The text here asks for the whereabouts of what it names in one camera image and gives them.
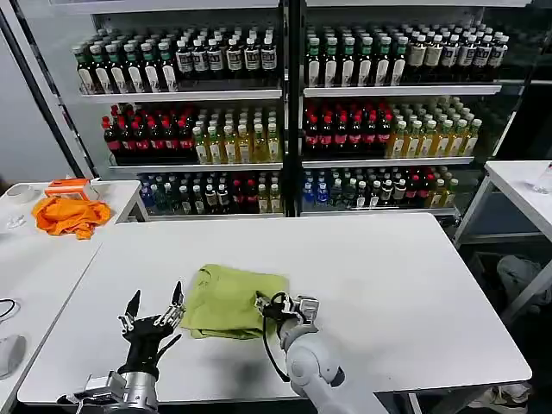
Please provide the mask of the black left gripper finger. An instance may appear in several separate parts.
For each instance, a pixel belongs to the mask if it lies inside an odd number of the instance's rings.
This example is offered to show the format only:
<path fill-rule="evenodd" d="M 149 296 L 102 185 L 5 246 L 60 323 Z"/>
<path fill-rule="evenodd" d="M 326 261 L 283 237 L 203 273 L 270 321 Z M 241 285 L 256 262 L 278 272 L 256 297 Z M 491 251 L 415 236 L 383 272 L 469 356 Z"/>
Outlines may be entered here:
<path fill-rule="evenodd" d="M 179 280 L 172 295 L 171 304 L 167 310 L 155 320 L 156 325 L 178 325 L 185 313 L 185 296 L 182 283 Z"/>
<path fill-rule="evenodd" d="M 134 329 L 135 318 L 137 317 L 140 306 L 141 290 L 137 290 L 135 295 L 129 300 L 124 313 L 118 317 L 122 324 L 122 333 L 128 333 Z"/>

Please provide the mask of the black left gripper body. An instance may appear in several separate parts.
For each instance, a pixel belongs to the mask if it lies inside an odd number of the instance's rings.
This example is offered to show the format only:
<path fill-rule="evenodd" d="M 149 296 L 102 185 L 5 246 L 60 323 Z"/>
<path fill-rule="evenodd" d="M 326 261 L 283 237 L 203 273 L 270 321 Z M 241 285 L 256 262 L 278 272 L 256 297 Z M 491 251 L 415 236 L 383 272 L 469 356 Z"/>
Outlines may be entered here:
<path fill-rule="evenodd" d="M 157 365 L 161 356 L 181 338 L 181 334 L 178 334 L 161 348 L 160 342 L 173 334 L 174 327 L 156 325 L 155 320 L 159 316 L 136 319 L 134 329 L 122 335 L 130 347 L 125 363 L 117 369 L 119 374 L 159 374 Z"/>

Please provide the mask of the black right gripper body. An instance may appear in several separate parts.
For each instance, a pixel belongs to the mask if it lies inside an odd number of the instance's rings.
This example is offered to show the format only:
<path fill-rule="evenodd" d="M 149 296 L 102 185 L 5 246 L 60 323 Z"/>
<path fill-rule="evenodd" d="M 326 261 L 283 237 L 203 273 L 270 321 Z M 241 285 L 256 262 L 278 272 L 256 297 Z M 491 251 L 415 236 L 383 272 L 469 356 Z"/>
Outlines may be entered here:
<path fill-rule="evenodd" d="M 262 322 L 273 321 L 284 323 L 287 321 L 298 321 L 298 313 L 295 310 L 295 303 L 289 294 L 275 294 L 267 303 L 267 307 L 261 312 Z"/>

